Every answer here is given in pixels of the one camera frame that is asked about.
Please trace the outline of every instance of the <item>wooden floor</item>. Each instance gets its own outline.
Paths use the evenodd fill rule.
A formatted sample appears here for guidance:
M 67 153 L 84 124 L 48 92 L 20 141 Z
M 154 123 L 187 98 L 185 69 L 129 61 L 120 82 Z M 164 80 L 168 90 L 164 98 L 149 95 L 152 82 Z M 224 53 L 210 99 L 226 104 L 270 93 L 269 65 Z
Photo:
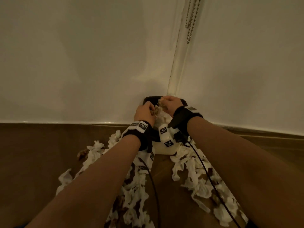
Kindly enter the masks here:
M 54 196 L 58 176 L 72 168 L 80 169 L 78 151 L 94 140 L 106 144 L 116 130 L 126 127 L 56 124 L 0 124 L 0 227 L 14 227 L 30 221 Z M 304 171 L 304 138 L 274 133 L 232 131 Z M 221 227 L 212 214 L 203 212 L 171 178 L 174 163 L 169 156 L 156 155 L 151 170 L 159 200 L 163 227 Z M 157 221 L 151 181 L 146 183 L 149 199 L 146 209 Z M 238 218 L 241 226 L 244 222 Z

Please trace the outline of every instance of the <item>person's left hand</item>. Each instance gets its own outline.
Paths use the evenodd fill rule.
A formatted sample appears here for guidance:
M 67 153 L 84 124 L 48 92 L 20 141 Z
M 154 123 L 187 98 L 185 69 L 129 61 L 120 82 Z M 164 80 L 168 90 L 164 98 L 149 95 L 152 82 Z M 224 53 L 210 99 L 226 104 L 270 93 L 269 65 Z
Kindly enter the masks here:
M 147 121 L 153 127 L 156 116 L 152 116 L 150 110 L 155 110 L 151 102 L 147 101 L 144 105 L 140 105 L 135 112 L 134 121 Z

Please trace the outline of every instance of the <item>wristband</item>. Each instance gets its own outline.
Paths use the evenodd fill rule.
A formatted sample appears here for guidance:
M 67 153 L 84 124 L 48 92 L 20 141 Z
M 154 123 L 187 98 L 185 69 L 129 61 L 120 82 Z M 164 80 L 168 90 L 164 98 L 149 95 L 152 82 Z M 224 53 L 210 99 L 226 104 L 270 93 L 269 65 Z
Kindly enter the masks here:
M 139 151 L 147 149 L 147 152 L 152 151 L 152 140 L 151 140 L 152 126 L 147 121 L 133 122 L 124 133 L 123 137 L 128 134 L 133 134 L 140 140 Z
M 180 106 L 175 110 L 173 119 L 169 123 L 168 127 L 172 127 L 174 129 L 178 128 L 182 134 L 188 137 L 189 136 L 187 132 L 188 121 L 196 116 L 203 118 L 203 116 L 194 107 Z

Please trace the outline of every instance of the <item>hand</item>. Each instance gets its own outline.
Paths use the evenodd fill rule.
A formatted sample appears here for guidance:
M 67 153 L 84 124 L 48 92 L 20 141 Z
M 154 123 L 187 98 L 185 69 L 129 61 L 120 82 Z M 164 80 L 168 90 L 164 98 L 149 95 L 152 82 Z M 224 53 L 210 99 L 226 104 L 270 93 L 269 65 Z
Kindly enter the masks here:
M 150 110 L 155 110 L 151 102 L 147 101 L 144 105 L 140 105 L 135 112 L 134 121 L 147 121 L 153 127 L 156 116 L 152 116 Z
M 167 109 L 163 110 L 169 114 L 171 117 L 173 117 L 174 112 L 176 109 L 180 106 L 183 106 L 183 103 L 181 102 L 180 98 L 173 97 L 173 96 L 163 96 L 160 99 L 160 102 L 167 107 Z

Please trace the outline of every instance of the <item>person's right forearm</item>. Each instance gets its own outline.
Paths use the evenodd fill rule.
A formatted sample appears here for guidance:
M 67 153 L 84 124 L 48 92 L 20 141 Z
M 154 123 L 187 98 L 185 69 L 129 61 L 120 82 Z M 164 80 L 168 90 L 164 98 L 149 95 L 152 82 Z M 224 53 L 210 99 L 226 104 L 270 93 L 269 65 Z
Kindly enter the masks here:
M 302 172 L 200 117 L 190 119 L 187 130 L 257 226 L 304 223 Z

